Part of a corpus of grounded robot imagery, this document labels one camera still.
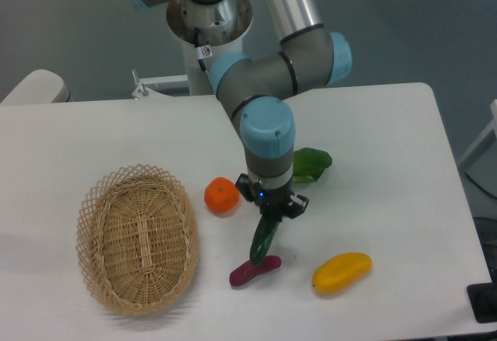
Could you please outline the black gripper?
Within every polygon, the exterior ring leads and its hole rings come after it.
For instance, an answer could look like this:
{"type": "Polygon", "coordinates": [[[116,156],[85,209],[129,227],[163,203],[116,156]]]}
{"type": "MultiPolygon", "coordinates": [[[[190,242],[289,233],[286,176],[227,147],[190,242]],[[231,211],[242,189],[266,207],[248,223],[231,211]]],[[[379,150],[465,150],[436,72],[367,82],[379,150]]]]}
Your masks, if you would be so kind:
{"type": "Polygon", "coordinates": [[[292,190],[293,181],[289,179],[282,186],[270,189],[262,181],[253,182],[247,174],[241,174],[235,186],[239,193],[249,202],[254,203],[261,213],[262,221],[274,219],[274,206],[284,217],[295,219],[301,216],[308,207],[309,199],[292,190]]]}

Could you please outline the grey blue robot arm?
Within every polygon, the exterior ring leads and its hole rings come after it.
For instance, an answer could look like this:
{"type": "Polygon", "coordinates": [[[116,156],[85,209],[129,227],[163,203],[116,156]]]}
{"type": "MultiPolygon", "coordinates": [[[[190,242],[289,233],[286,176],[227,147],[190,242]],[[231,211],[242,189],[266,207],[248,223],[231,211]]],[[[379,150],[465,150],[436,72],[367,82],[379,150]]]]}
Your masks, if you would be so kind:
{"type": "Polygon", "coordinates": [[[264,0],[280,51],[254,61],[242,50],[252,23],[247,0],[131,0],[167,5],[169,29],[186,45],[189,90],[212,93],[240,137],[247,164],[236,186],[264,216],[302,215],[308,199],[292,190],[295,124],[286,99],[344,78],[352,67],[345,37],[323,25],[314,0],[264,0]]]}

